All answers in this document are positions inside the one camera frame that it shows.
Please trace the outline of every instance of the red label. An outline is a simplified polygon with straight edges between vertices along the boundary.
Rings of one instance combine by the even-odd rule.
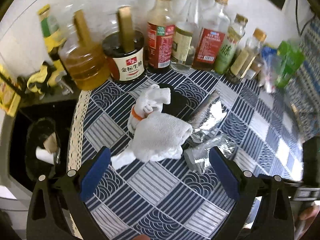
[[[195,60],[212,64],[216,59],[225,35],[225,33],[203,28]]]
[[[127,59],[125,61],[125,63],[127,64],[127,66],[130,66],[130,65],[132,65],[134,63],[137,63],[137,57],[133,57],[133,58]]]
[[[174,25],[157,26],[148,23],[149,64],[154,68],[170,65]]]

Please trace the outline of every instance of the silver wrapper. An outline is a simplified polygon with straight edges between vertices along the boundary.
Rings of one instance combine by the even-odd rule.
[[[203,174],[206,170],[210,169],[209,151],[214,146],[218,146],[223,155],[228,159],[235,150],[236,144],[229,141],[227,135],[220,134],[194,148],[184,150],[183,155],[190,170]]]
[[[226,112],[222,112],[220,94],[215,90],[202,102],[188,121],[193,128],[192,140],[195,143],[202,143],[209,132],[218,128],[226,115]]]

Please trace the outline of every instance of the black cable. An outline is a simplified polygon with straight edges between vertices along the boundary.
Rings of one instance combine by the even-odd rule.
[[[299,24],[298,24],[298,0],[296,0],[296,24],[297,24],[297,31],[298,31],[299,36],[302,36],[303,31],[306,28],[307,24],[310,23],[315,18],[316,18],[316,14],[314,14],[313,17],[305,23],[302,30],[300,31]]]

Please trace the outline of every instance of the crumpled foil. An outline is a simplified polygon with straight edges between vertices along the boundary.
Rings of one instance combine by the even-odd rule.
[[[202,143],[209,132],[218,128],[226,115],[226,112],[222,112],[220,94],[215,90],[202,102],[188,121],[193,128],[192,140],[195,143]]]
[[[209,151],[214,146],[218,146],[223,155],[228,159],[235,150],[236,144],[229,141],[226,134],[220,134],[194,148],[184,150],[183,155],[190,170],[203,174],[206,170],[210,169]]]

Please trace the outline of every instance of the checkered tablecloth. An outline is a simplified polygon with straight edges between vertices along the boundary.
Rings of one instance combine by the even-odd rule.
[[[154,83],[170,84],[188,98],[179,118],[219,90],[228,114],[211,136],[225,133],[237,144],[239,167],[254,175],[300,179],[302,149],[286,96],[280,91],[267,94],[255,81],[233,85],[224,76],[203,71],[189,75],[173,70],[164,75],[147,72],[138,83],[118,85],[109,80],[93,90],[84,119],[82,163],[102,146],[109,147],[113,155],[127,146],[133,137],[127,129],[131,106],[141,90]],[[248,223],[259,203],[256,199]],[[135,160],[118,171],[110,166],[86,205],[110,239],[131,240],[146,234],[159,240],[200,240],[211,239],[234,200],[228,198],[214,170],[198,175],[182,157],[153,163]]]

